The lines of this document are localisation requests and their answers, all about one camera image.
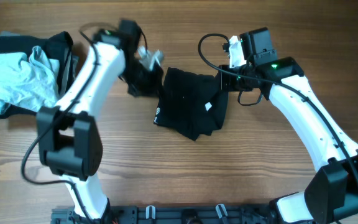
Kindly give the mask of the black t-shirt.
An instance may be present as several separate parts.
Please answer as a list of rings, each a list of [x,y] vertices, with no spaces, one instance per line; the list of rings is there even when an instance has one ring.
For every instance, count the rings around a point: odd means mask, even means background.
[[[202,75],[169,67],[154,124],[176,130],[195,141],[223,127],[228,92],[220,87],[220,76]]]

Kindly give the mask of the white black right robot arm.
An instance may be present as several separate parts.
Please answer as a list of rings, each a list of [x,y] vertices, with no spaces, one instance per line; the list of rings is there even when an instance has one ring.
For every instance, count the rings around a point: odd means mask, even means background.
[[[276,198],[267,223],[340,223],[358,214],[358,143],[333,120],[291,57],[260,65],[218,68],[238,88],[258,88],[291,124],[316,171],[306,189]]]

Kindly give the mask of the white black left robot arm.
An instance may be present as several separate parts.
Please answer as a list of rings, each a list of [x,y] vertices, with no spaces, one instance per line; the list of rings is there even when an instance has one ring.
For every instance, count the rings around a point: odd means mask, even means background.
[[[157,97],[162,87],[162,53],[138,48],[145,37],[139,27],[101,29],[90,41],[90,52],[79,77],[54,106],[37,113],[38,136],[33,146],[39,159],[65,184],[75,203],[56,209],[52,223],[114,223],[110,201],[98,177],[103,144],[96,118],[117,79],[134,97]]]

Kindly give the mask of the folded black garment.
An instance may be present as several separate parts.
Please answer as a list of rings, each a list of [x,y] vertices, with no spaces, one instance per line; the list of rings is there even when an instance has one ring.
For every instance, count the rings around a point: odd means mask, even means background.
[[[57,77],[58,90],[69,89],[74,81],[78,57],[71,52],[73,39],[68,32],[63,31],[48,39],[40,39],[29,35],[19,35],[9,32],[2,32],[0,34],[0,54],[23,52],[29,55],[35,46],[41,47],[48,58],[59,61],[60,68]]]

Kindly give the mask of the crumpled light grey garment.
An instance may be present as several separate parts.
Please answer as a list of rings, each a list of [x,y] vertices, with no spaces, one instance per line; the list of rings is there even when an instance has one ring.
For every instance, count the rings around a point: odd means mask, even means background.
[[[10,106],[37,112],[59,99],[57,77],[60,62],[48,58],[41,47],[0,54],[0,114]]]

